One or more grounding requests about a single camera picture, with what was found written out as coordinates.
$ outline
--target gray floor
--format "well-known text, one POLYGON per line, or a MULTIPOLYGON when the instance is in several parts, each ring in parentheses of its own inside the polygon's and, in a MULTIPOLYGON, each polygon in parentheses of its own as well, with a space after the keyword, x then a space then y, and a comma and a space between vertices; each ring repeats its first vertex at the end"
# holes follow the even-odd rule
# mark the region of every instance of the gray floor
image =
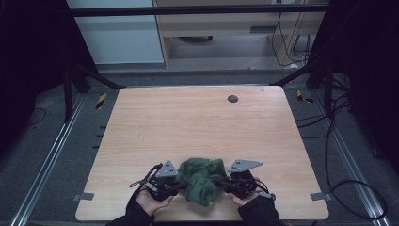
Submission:
MULTIPOLYGON (((187 85, 231 85, 231 84, 268 84, 288 75, 293 69, 280 67, 272 57, 264 37, 215 37, 211 42, 187 43, 174 41, 174 50, 168 69, 137 70, 133 73, 104 73, 115 82, 126 86, 187 86, 187 85)), ((306 75, 287 85, 284 90, 290 107, 297 120, 323 114, 319 104, 309 104, 296 98, 296 91, 302 90, 304 97, 317 100, 322 90, 307 91, 303 82, 306 75)), ((89 94, 74 94, 74 100, 83 100, 80 113, 63 145, 51 173, 43 185, 31 210, 30 225, 100 225, 102 222, 82 223, 74 217, 78 202, 72 200, 74 194, 83 191, 91 165, 101 143, 99 135, 104 133, 118 92, 89 80, 92 89, 89 94), (101 109, 95 109, 98 98, 107 93, 101 109)), ((335 91, 334 96, 341 95, 335 91)), ((63 90, 62 87, 43 92, 37 99, 37 108, 29 123, 16 139, 8 158, 0 165, 0 222, 4 225, 13 219, 24 201, 31 185, 40 172, 47 154, 52 149, 63 126, 63 90)), ((387 219, 390 225, 399 225, 399 176, 385 159, 374 158, 369 139, 350 113, 344 108, 337 113, 335 133, 343 138, 345 148, 350 151, 357 168, 365 180, 382 194, 388 202, 387 219)), ((313 121, 298 121, 298 125, 313 121)), ((314 172, 322 191, 327 193, 325 174, 325 142, 320 137, 327 132, 327 122, 320 121, 312 126, 299 129, 309 154, 314 172)), ((339 140, 332 138, 328 146, 328 165, 332 184, 351 178, 351 170, 345 165, 339 140)), ((359 189, 344 186, 339 196, 352 208, 367 214, 364 200, 359 189)), ((343 209, 336 200, 327 202, 329 217, 317 225, 378 225, 377 222, 358 218, 343 209)), ((311 225, 312 222, 295 221, 293 225, 311 225)))

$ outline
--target wooden table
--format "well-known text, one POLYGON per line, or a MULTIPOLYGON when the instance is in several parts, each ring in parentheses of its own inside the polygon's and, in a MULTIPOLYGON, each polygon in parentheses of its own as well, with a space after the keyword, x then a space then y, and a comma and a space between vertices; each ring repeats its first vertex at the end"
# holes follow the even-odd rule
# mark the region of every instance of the wooden table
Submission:
MULTIPOLYGON (((97 153, 79 220, 122 216, 135 188, 156 164, 170 160, 176 168, 190 157, 221 158, 225 168, 235 159, 262 161, 254 176, 276 194, 281 219, 324 219, 324 201, 310 160, 280 87, 169 87, 122 89, 97 153), (238 102, 228 97, 236 95, 238 102)), ((180 193, 158 221, 241 220, 225 193, 205 208, 180 193)))

